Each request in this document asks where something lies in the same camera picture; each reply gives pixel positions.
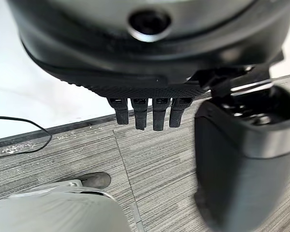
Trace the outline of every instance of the wire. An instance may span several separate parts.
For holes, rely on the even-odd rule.
[[[40,128],[41,130],[43,130],[49,136],[47,142],[43,146],[41,146],[40,148],[38,148],[38,149],[35,149],[33,151],[23,151],[23,152],[17,152],[17,153],[13,153],[13,154],[5,154],[3,156],[0,156],[0,159],[5,158],[5,157],[20,155],[20,154],[29,154],[29,153],[33,153],[33,152],[40,151],[44,147],[46,147],[50,143],[50,141],[52,140],[52,138],[53,138],[53,135],[51,133],[49,133],[46,129],[44,129],[43,127],[39,126],[38,124],[36,124],[35,122],[32,122],[30,120],[23,119],[23,118],[17,118],[17,117],[5,117],[5,116],[0,116],[0,119],[31,123],[32,125],[34,125],[34,126]]]

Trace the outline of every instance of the person's leg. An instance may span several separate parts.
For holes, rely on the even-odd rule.
[[[0,232],[129,232],[119,204],[80,180],[53,183],[0,200]]]

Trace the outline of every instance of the black plastic housing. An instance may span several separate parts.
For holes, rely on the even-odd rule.
[[[191,86],[182,84],[197,70],[269,62],[280,52],[290,25],[290,0],[258,0],[203,33],[143,43],[88,28],[46,0],[8,3],[24,47],[40,67],[105,97],[168,97],[156,94],[171,85],[179,88],[171,97],[191,97],[182,94]],[[117,87],[127,87],[125,93],[129,88],[139,89],[136,94],[108,96],[105,87],[114,87],[115,93]],[[143,88],[157,91],[138,96]]]
[[[217,231],[248,232],[272,212],[290,175],[290,94],[274,86],[263,110],[280,122],[252,125],[213,100],[195,116],[198,208]]]

